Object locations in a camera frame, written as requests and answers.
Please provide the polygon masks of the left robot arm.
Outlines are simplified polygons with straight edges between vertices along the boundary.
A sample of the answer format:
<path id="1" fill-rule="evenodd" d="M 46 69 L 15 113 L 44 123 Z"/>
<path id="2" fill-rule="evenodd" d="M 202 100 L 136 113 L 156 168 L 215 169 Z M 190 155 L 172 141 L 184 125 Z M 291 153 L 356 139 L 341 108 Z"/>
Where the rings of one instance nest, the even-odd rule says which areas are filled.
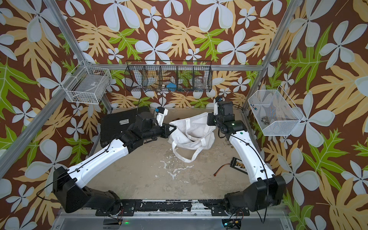
<path id="1" fill-rule="evenodd" d="M 168 110 L 158 107 L 154 116 L 143 112 L 127 130 L 115 135 L 112 141 L 92 157 L 68 169 L 59 167 L 54 171 L 52 192 L 66 213 L 82 208 L 96 210 L 98 215 L 117 215 L 122 212 L 119 196 L 113 191 L 99 191 L 87 184 L 115 161 L 127 156 L 145 143 L 167 139 L 176 126 L 164 123 Z"/>

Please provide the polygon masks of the white cartoon print pouch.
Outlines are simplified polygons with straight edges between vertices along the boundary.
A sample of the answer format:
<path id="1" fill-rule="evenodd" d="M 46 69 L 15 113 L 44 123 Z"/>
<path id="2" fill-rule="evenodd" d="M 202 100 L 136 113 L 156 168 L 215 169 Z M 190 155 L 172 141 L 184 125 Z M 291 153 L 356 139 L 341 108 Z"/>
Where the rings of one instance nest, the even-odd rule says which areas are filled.
<path id="1" fill-rule="evenodd" d="M 169 136 L 174 155 L 185 163 L 193 162 L 203 150 L 210 149 L 215 142 L 215 126 L 207 124 L 209 113 L 205 112 L 194 117 L 170 122 L 176 129 Z M 190 159 L 183 157 L 178 148 L 194 150 Z"/>

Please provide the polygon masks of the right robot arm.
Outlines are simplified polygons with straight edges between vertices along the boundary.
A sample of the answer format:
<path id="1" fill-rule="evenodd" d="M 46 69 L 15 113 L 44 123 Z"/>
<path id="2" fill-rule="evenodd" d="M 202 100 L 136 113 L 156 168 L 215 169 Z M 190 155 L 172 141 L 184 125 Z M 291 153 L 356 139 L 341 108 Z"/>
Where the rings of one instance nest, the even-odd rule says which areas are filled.
<path id="1" fill-rule="evenodd" d="M 209 114 L 207 124 L 216 126 L 235 148 L 250 180 L 250 185 L 244 191 L 225 195 L 226 211 L 247 209 L 255 212 L 280 205 L 286 182 L 282 176 L 276 176 L 267 166 L 252 143 L 245 124 L 235 119 L 233 103 L 222 101 L 217 97 L 214 102 L 214 112 Z"/>

